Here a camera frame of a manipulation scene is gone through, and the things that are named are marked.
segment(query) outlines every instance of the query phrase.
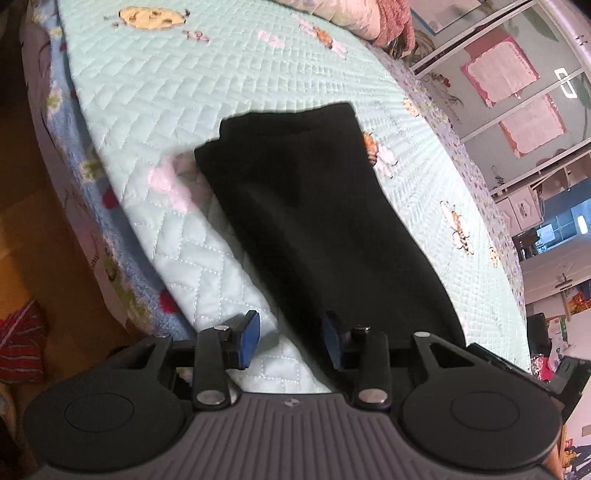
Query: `striped cloth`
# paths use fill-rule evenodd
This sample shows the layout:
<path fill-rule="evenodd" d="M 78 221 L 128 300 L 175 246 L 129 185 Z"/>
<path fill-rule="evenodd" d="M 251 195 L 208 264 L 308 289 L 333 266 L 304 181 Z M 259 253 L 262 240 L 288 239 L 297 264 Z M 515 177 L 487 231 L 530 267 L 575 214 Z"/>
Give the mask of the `striped cloth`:
<path fill-rule="evenodd" d="M 35 300 L 0 319 L 0 381 L 43 382 L 41 353 L 46 338 L 47 326 Z"/>

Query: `metal screw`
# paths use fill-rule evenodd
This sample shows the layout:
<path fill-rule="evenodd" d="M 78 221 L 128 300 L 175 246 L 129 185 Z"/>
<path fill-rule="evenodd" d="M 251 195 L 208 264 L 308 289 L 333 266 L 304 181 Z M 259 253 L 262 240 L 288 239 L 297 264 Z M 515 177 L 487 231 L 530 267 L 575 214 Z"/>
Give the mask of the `metal screw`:
<path fill-rule="evenodd" d="M 289 400 L 283 401 L 283 404 L 289 408 L 297 407 L 300 403 L 297 398 L 290 398 Z"/>
<path fill-rule="evenodd" d="M 219 390 L 203 390 L 197 394 L 197 401 L 203 405 L 219 405 L 225 400 L 226 396 Z"/>
<path fill-rule="evenodd" d="M 216 325 L 213 330 L 217 332 L 217 337 L 221 342 L 227 342 L 232 334 L 232 329 L 228 325 Z"/>
<path fill-rule="evenodd" d="M 366 388 L 359 392 L 359 399 L 364 403 L 384 403 L 388 394 L 380 388 Z"/>

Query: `pink poster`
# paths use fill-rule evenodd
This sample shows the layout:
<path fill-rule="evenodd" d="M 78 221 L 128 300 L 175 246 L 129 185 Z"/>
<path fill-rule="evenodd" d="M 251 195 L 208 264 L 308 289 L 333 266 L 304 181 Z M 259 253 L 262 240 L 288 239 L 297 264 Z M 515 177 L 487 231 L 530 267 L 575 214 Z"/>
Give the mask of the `pink poster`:
<path fill-rule="evenodd" d="M 518 94 L 540 78 L 509 35 L 462 66 L 462 71 L 488 107 Z"/>
<path fill-rule="evenodd" d="M 566 132 L 550 95 L 544 95 L 499 123 L 513 153 L 521 158 Z"/>

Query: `blue floral bedsheet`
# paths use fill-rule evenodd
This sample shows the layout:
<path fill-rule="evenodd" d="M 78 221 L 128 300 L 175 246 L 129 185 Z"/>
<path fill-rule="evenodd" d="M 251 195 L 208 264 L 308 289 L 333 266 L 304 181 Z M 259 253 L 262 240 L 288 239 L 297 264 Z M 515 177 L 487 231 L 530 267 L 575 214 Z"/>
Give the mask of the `blue floral bedsheet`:
<path fill-rule="evenodd" d="M 41 110 L 46 112 L 44 126 L 53 146 L 72 173 L 70 182 L 74 183 L 61 187 L 58 197 L 99 280 L 109 309 L 113 312 L 122 308 L 128 320 L 145 333 L 169 332 L 176 339 L 192 338 L 195 331 L 143 253 L 96 156 L 70 77 L 67 45 L 55 1 L 33 0 L 25 27 L 27 23 L 41 27 L 49 37 L 48 95 Z M 48 157 L 44 152 L 46 163 Z M 53 166 L 47 167 L 52 176 Z M 52 182 L 54 187 L 65 183 L 53 176 Z M 74 218 L 69 214 L 72 209 L 77 209 Z M 90 241 L 85 242 L 85 235 L 93 228 L 90 222 L 95 222 L 98 228 L 89 235 Z M 100 285 L 101 279 L 109 285 Z M 107 288 L 115 295 L 105 295 Z M 109 305 L 113 297 L 121 305 Z"/>

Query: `pillow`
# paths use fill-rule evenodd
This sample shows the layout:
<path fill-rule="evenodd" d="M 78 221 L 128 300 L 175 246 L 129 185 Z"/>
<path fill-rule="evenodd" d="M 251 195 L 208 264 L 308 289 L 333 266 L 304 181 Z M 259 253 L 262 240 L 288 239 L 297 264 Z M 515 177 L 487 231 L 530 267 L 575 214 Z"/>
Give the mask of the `pillow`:
<path fill-rule="evenodd" d="M 275 2 L 322 17 L 365 40 L 374 40 L 379 35 L 379 8 L 376 0 L 275 0 Z"/>

